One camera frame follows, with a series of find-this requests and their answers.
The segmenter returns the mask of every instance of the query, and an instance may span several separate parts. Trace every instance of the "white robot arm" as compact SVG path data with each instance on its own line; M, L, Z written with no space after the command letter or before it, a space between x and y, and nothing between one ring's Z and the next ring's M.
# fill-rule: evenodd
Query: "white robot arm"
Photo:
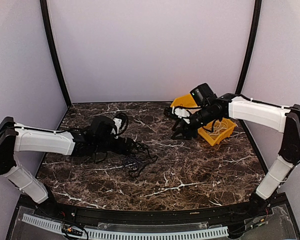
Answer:
M136 142L120 135L128 126L128 116L117 114L113 119L96 116L92 124L82 129L48 130L15 123L6 117L0 124L0 175L37 204L55 202L49 188L39 182L19 162L14 152L49 152L68 156L90 156L108 151L128 156Z
M277 159L250 197L251 212L257 212L300 163L300 106L279 106L230 93L217 97L206 83L190 93L199 106L195 113L183 106L165 109L166 116L176 119L172 139L196 138L199 128L222 118L246 120L283 133Z

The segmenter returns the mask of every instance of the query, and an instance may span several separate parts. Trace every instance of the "wire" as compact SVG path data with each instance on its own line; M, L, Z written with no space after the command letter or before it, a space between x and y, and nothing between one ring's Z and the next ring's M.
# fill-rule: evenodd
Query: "wire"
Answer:
M237 228L237 229L234 230L234 231L229 232L229 234L233 234L233 233L237 232L238 230L245 228L249 223L251 223L252 221L254 221L256 218L257 218L257 216L255 216L254 218L250 219L250 220L249 220L247 223L245 223L243 226Z
M175 106L174 109L202 109L201 106Z
M48 130L48 129L40 129L40 128L35 128L35 127L28 127L28 126L15 126L15 128L16 129L33 130L33 131L44 132L44 133L52 133L52 134L62 134L62 133L69 132L69 131L81 131L82 130L82 128L76 128L76 127L67 128L65 130Z
M96 161L96 160L97 160L97 154L94 153L94 155L95 155L95 158L94 158L93 163L94 163L94 164L99 164L99 163L102 163L103 161L105 161L105 160L107 159L107 157L108 157L108 152L106 152L106 153L105 153L105 157L104 157L103 159L99 160L99 161Z
M146 166L155 163L157 160L158 156L151 156L149 147L146 144L136 141L131 155L122 159L122 165L130 168L128 172L130 177L137 178Z
M247 213L248 211L245 212L228 211L226 214L246 215Z
M249 220L247 223L245 223L243 226L237 228L236 230L233 230L233 231L229 232L229 234L239 235L239 234L243 234L243 233L248 232L249 230L254 229L255 226L257 226L257 225L258 225L257 227L262 226L262 225L259 225L259 224L262 224L262 223L264 224L265 220L266 220L266 219L268 218L268 216L269 216L269 210L268 210L268 208L266 207L264 210L265 210L265 212L266 212L266 216L265 216L264 218L261 218L258 222L252 224L249 228L247 228L247 229L245 229L245 230L243 230L243 231L241 231L241 232L237 232L238 230L247 227L251 222L253 222L253 221L258 217L258 215L257 215L257 216L255 216L255 217L253 217L252 219L250 219L250 220Z
M213 133L213 132L215 131L215 130L214 130L214 127L215 127L216 121L217 121L217 119L215 119L215 120L213 121L212 126L211 126L211 130L206 129L206 128L204 128L204 127L202 127L202 128L203 128L204 130L206 130L207 132L209 132L209 133Z
M290 107L290 106L285 106L284 109L289 109L289 110L292 110L292 111L300 112L300 109L297 109L297 108L294 108L294 107Z
M86 240L89 240L89 235L88 235L88 232L87 232L87 230L84 228L84 227L82 227L82 226L80 226L79 224L76 224L75 222L72 222L72 221L68 221L68 220L64 220L64 219L60 219L60 218L57 218L57 217L53 217L53 216L50 216L48 213L46 213L46 211L44 211L41 207L39 207L38 205L36 206L42 213L44 213L48 218L50 218L50 219L53 219L53 220L57 220L57 221L61 221L61 222L64 222L64 223L67 223L67 224L69 224L71 227L77 227L78 229L80 229L81 231L83 231L84 233L85 233L85 235L86 235ZM63 212L63 211L61 211L60 212L64 217L66 216L66 214ZM68 236L68 234L67 233L65 233L65 235L67 236L67 239L69 239L69 240L77 240L77 239L80 239L81 237L78 237L78 238L74 238L74 237L70 237L70 236Z
M276 105L276 104L273 104L273 103L269 103L269 102L264 102L264 101L259 101L259 100L254 100L252 98L248 98L247 96L243 95L243 94L239 94L240 97L243 97L245 100L247 101L250 101L250 102L253 102L253 103L256 103L256 104L265 104L265 105L269 105L269 106L272 106L272 107L276 107L276 108L281 108L282 106L280 105Z

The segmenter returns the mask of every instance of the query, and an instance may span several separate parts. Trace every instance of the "brown marble surface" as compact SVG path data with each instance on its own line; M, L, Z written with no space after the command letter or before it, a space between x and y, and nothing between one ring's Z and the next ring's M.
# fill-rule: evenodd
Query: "brown marble surface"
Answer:
M38 179L51 187L60 203L129 211L171 211L209 208L248 201L264 172L241 128L220 145L203 138L171 140L174 121L163 111L169 102L78 103L60 129L90 125L94 116L129 116L122 137L147 144L157 162L138 178L128 175L122 156L110 153L101 163L91 157L48 153Z

